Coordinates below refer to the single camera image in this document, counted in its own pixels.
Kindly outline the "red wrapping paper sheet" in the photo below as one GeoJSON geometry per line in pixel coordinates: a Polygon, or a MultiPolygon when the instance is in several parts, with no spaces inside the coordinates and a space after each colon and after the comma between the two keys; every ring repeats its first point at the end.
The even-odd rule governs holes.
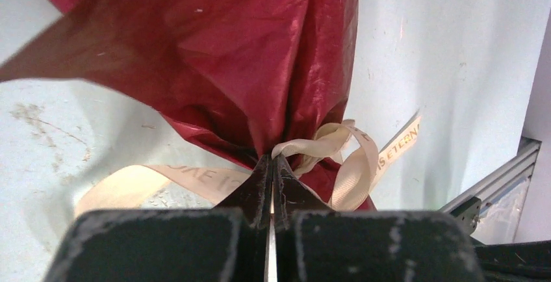
{"type": "Polygon", "coordinates": [[[359,0],[51,0],[64,15],[1,80],[84,79],[245,168],[341,122],[359,0]]]}

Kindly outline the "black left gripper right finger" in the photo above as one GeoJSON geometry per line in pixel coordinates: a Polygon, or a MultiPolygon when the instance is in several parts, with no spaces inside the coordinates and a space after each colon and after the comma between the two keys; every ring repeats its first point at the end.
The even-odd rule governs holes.
{"type": "Polygon", "coordinates": [[[272,159],[272,169],[277,280],[297,281],[292,215],[296,211],[331,209],[299,181],[284,156],[278,155],[272,159]]]}

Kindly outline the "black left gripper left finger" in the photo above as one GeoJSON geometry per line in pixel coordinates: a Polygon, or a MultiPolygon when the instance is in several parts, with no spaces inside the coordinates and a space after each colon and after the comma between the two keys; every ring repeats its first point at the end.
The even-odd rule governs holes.
{"type": "Polygon", "coordinates": [[[234,265],[231,281],[266,281],[271,202],[272,159],[263,155],[251,175],[215,206],[238,210],[242,216],[236,255],[230,257],[234,265]]]}

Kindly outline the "cream ribbon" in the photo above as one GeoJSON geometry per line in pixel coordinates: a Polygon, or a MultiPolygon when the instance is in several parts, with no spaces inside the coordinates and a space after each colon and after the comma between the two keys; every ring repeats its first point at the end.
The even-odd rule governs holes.
{"type": "MultiPolygon", "coordinates": [[[[369,197],[389,166],[412,148],[418,138],[420,116],[413,116],[387,145],[379,150],[354,120],[327,123],[312,139],[294,139],[276,145],[270,157],[298,155],[292,173],[305,181],[325,160],[338,164],[335,182],[325,203],[338,211],[353,211],[369,197]]],[[[158,191],[175,183],[213,204],[219,204],[244,184],[248,175],[225,168],[168,165],[124,167],[93,186],[76,204],[74,216],[99,209],[135,209],[158,191]]]]}

